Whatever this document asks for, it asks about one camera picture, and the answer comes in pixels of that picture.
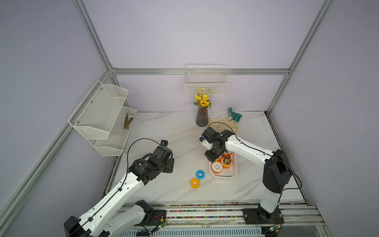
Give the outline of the small black yellow tape roll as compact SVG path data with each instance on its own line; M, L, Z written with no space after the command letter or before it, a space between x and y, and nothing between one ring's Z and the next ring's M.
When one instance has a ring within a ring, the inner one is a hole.
M230 163L230 162L232 162L232 160L231 160L231 159L228 159L228 158L223 158L222 161L224 161L225 163Z

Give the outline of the blue sealing tape roll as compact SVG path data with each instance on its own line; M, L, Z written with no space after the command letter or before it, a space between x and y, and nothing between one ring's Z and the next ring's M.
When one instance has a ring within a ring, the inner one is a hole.
M203 180L205 178L205 172L203 170L198 170L196 172L196 178L198 180Z

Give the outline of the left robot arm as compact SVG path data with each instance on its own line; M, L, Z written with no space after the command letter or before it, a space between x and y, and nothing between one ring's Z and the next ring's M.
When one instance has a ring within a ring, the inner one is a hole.
M117 215L132 195L161 173L172 173L172 151L160 145L151 154L137 159L121 181L94 207L80 217L71 216L64 223L67 237L115 237L123 230L152 221L154 209L144 200Z

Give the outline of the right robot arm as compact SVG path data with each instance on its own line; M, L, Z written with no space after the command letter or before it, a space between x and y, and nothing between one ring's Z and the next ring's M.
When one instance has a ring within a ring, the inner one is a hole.
M206 147L205 156L210 162L216 161L225 153L233 152L260 167L263 170L265 190L258 209L264 214L276 211L282 193L292 177L287 155L282 150L267 150L239 138L233 131L217 132L211 127L204 130L199 141Z

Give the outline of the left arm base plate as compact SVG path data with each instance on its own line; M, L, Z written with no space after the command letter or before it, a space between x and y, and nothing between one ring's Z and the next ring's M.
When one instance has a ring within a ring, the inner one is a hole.
M156 210L144 200L137 201L135 204L140 206L145 214L144 219L136 226L157 226L161 220L166 219L166 210Z

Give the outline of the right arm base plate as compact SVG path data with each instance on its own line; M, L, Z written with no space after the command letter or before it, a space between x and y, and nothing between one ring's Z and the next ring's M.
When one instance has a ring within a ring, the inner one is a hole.
M258 208L244 208L242 212L246 225L284 223L279 206L272 213L267 212L260 205L258 205Z

